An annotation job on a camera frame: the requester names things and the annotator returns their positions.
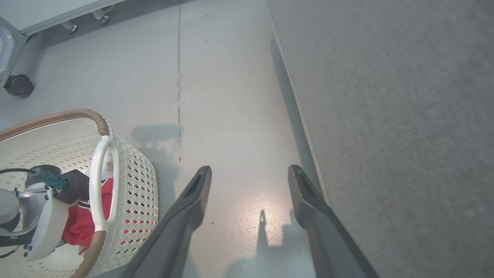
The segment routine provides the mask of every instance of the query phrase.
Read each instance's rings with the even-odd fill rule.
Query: teal connector
[[[56,175],[52,172],[46,172],[44,179],[43,179],[43,182],[47,186],[53,188],[56,191],[62,190],[62,188],[67,183],[66,180],[62,179],[61,177],[59,177],[58,175]]]

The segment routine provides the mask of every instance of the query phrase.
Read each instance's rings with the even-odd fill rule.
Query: black caster wheel
[[[27,76],[19,74],[9,76],[4,88],[14,96],[29,96],[34,90],[34,85]]]

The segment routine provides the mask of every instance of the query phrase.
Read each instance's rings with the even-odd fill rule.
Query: robotic device
[[[306,230],[318,278],[377,278],[366,258],[302,168],[288,169],[297,222]],[[128,264],[121,278],[180,278],[192,236],[202,223],[211,168],[201,167]]]
[[[39,260],[64,244],[69,205],[89,199],[89,177],[78,170],[62,174],[51,165],[0,170],[11,172],[26,172],[27,179],[24,191],[0,189],[0,247],[24,245],[26,259]]]

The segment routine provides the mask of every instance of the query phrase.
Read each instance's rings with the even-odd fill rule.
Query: gray floor
[[[55,26],[30,42],[16,71],[35,91],[0,91],[0,129],[93,109],[153,162],[160,215],[200,166],[212,167],[184,277],[313,277],[288,166],[317,175],[266,3],[128,0],[110,16],[101,27],[86,15],[73,20],[74,35]]]

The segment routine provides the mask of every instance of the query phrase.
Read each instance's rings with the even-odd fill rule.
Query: cable
[[[0,174],[3,174],[3,173],[10,173],[10,172],[26,172],[26,173],[31,173],[31,174],[35,174],[36,172],[33,171],[33,170],[30,170],[30,169],[23,169],[23,168],[10,168],[10,169],[3,169],[3,170],[0,170]]]
[[[21,246],[18,245],[17,247],[14,248],[14,250],[8,252],[7,254],[0,255],[0,259],[6,258],[6,257],[10,256],[11,254],[15,253],[17,250],[19,250],[19,247],[21,247]]]

